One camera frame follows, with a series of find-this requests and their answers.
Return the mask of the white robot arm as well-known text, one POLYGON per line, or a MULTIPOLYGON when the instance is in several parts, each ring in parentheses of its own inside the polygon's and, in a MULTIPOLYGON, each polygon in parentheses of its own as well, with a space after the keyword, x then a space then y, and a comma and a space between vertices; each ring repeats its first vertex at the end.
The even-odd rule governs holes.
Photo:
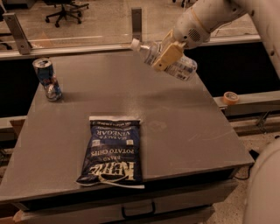
MULTIPOLYGON (((164 70, 185 49, 208 41, 221 25, 250 15, 277 73, 280 73, 280 0, 198 0, 161 42, 152 66, 164 70)), ((262 150, 248 181, 243 224, 280 224, 280 138, 262 150)))

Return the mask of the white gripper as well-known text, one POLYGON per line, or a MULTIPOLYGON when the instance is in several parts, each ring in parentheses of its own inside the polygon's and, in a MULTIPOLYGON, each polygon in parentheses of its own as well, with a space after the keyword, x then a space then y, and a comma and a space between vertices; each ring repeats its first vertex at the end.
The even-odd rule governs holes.
POLYGON ((183 48, 196 48, 209 38, 210 33, 191 12, 182 14, 173 30, 169 30, 161 41, 161 53, 152 63, 152 67, 157 71, 164 71, 182 57, 183 48))

